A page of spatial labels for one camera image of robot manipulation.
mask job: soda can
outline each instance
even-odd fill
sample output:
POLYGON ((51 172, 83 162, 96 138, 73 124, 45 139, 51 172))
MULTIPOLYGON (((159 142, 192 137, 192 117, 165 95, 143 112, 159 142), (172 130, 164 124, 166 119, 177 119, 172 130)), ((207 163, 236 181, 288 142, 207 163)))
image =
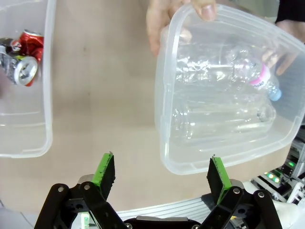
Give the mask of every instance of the soda can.
POLYGON ((10 53, 10 52, 19 52, 21 50, 21 44, 19 41, 12 38, 0 38, 0 46, 4 48, 1 49, 1 52, 10 53))
POLYGON ((19 43, 21 44, 20 54, 33 56, 40 62, 43 54, 43 40, 44 37, 42 34, 24 30, 19 37, 19 43))
POLYGON ((0 63, 6 76, 14 84, 32 85, 38 69, 38 62, 34 57, 0 53, 0 63))

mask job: plastic container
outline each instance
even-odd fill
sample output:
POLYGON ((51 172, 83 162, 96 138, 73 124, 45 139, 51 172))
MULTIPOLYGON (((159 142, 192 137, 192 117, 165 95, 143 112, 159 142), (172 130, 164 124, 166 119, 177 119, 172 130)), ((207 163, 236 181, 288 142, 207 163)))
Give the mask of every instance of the plastic container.
POLYGON ((24 29, 44 35, 44 52, 32 86, 13 85, 0 71, 0 156, 46 153, 52 144, 51 51, 56 0, 2 0, 0 37, 17 39, 24 29))
MULTIPOLYGON (((227 167, 281 149, 292 142, 305 113, 304 44, 258 17, 222 5, 217 5, 217 9, 216 20, 204 22, 191 5, 185 5, 161 34, 155 84, 155 123, 160 134, 161 159, 171 172, 179 175, 207 171, 213 155, 221 157, 227 167), (225 140, 203 138, 192 144, 177 143, 172 129, 176 101, 184 91, 198 92, 201 87, 181 84, 176 79, 177 54, 181 46, 195 43, 215 47, 232 37, 253 47, 255 58, 270 66, 270 73, 277 77, 282 96, 272 102, 276 110, 275 120, 260 134, 232 135, 225 140), (282 58, 271 66, 275 57, 282 58), (286 57, 296 58, 284 74, 277 76, 276 69, 286 57)), ((189 56, 198 56, 198 50, 189 50, 189 56)))

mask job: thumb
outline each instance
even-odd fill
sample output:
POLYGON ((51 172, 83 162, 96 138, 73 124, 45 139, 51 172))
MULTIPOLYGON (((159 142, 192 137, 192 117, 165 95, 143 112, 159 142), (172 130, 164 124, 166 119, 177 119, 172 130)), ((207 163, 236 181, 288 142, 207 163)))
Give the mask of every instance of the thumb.
POLYGON ((215 0, 193 0, 193 6, 204 21, 213 21, 216 18, 215 0))

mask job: blue bottle cap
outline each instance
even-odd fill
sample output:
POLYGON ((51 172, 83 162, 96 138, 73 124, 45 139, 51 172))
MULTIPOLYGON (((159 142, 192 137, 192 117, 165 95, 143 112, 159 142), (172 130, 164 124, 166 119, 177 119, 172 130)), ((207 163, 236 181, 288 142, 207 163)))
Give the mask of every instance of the blue bottle cap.
POLYGON ((272 101, 277 101, 282 97, 282 91, 278 89, 276 93, 269 94, 269 99, 272 101))

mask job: plastic bottle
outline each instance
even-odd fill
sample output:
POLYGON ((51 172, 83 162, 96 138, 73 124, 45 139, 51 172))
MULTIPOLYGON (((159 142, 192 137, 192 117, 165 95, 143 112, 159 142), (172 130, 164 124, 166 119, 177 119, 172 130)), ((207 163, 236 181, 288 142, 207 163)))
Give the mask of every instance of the plastic bottle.
POLYGON ((236 42, 214 47, 182 45, 178 50, 176 80, 235 92, 249 91, 251 85, 272 101, 282 95, 277 78, 255 58, 252 48, 236 42))
POLYGON ((265 133, 275 116, 275 109, 262 94, 192 94, 174 101, 171 136, 195 141, 265 133))

